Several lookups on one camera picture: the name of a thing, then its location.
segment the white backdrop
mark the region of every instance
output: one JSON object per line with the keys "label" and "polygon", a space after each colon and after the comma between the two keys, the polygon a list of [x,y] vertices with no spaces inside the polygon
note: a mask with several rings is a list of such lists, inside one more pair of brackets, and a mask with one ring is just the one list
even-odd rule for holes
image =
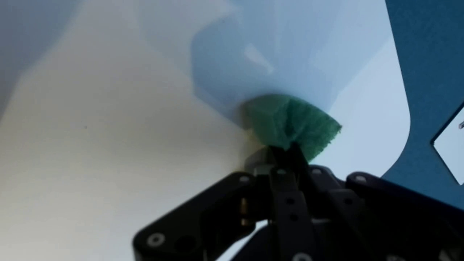
{"label": "white backdrop", "polygon": [[409,111],[383,2],[3,0],[0,260],[130,261],[138,230],[243,167],[241,102],[344,125],[317,159],[382,176]]}

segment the white surface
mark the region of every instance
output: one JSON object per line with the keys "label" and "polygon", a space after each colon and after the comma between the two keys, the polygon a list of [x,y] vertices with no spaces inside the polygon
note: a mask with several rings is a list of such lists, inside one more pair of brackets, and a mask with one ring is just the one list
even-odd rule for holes
{"label": "white surface", "polygon": [[[393,166],[409,114],[383,2],[250,4],[0,4],[0,260],[132,260],[138,230],[259,149],[230,120],[266,86],[343,122],[317,163],[340,178]],[[228,35],[217,25],[247,37],[208,38]]]}
{"label": "white surface", "polygon": [[464,162],[460,153],[464,147],[464,109],[450,122],[434,143],[435,150],[444,160],[459,185],[464,185]]}

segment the blue object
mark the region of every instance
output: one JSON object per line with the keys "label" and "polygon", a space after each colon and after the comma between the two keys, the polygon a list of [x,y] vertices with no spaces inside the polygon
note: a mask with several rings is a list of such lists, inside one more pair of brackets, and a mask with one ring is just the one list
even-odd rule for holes
{"label": "blue object", "polygon": [[433,146],[464,102],[464,2],[388,0],[388,8],[412,122],[385,179],[464,209],[464,188]]}

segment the green cloth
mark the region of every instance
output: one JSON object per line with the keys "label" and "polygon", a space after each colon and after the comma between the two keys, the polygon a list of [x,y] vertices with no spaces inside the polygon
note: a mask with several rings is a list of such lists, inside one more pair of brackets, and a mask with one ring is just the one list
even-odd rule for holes
{"label": "green cloth", "polygon": [[317,107],[283,95],[248,102],[246,118],[263,144],[289,150],[296,143],[308,162],[319,156],[343,128]]}

